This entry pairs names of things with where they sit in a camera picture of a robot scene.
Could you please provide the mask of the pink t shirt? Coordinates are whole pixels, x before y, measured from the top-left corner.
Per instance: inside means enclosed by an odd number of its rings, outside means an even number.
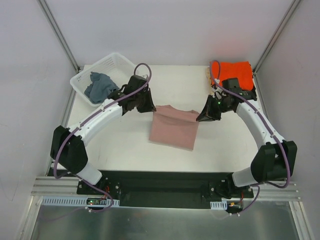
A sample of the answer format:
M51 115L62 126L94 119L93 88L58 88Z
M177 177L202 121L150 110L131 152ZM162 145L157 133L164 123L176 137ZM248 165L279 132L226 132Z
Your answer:
M153 113L149 140L157 144L193 150L199 122L195 110L179 110L171 105L158 105Z

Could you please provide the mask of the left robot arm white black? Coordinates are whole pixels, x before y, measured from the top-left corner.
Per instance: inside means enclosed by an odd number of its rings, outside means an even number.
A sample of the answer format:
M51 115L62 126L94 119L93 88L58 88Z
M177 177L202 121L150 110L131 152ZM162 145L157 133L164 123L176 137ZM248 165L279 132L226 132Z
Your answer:
M121 89L111 92L85 119L69 127L60 125L54 130L50 156L55 165L62 165L68 173L88 182L88 188L94 194L102 194L106 183L102 180L102 172L89 162L86 146L108 124L133 109L139 113L156 110L149 80L136 74Z

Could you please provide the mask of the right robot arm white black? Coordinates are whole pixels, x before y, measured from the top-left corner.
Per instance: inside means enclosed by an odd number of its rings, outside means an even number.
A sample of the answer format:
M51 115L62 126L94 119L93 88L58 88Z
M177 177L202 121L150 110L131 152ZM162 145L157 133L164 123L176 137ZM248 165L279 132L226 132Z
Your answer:
M222 114L235 112L245 123L257 145L257 153L249 167L232 172L214 187L222 198L230 199L242 193L243 188L268 183L279 188L277 180L286 180L286 188L293 175L298 147L287 141L267 120L254 90L241 88L237 78L228 78L218 84L217 91L207 97L197 122L221 120Z

